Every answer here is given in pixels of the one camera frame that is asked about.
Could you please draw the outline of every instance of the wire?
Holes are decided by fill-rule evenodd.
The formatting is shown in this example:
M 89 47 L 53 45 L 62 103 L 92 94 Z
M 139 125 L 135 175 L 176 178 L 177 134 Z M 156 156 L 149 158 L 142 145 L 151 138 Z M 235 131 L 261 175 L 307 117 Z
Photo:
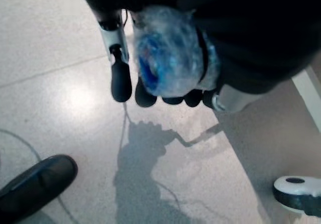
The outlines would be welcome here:
M 128 10 L 125 10 L 125 11 L 126 11 L 126 19 L 124 21 L 124 24 L 122 25 L 123 27 L 125 27 L 127 20 L 128 20 Z

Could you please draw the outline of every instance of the caster wheel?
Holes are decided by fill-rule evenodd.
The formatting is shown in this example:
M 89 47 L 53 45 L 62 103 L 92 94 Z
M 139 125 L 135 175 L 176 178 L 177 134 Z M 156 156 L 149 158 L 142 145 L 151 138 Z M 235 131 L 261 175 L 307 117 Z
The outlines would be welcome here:
M 273 195 L 291 211 L 321 217 L 321 179 L 282 176 L 273 185 Z

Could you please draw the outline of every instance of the black shoe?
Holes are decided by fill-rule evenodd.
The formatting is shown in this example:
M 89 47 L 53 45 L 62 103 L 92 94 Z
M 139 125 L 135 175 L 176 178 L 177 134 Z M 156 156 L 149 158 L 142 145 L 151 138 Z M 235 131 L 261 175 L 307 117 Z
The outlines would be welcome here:
M 0 190 L 0 223 L 16 223 L 40 210 L 76 178 L 78 167 L 67 155 L 45 159 Z

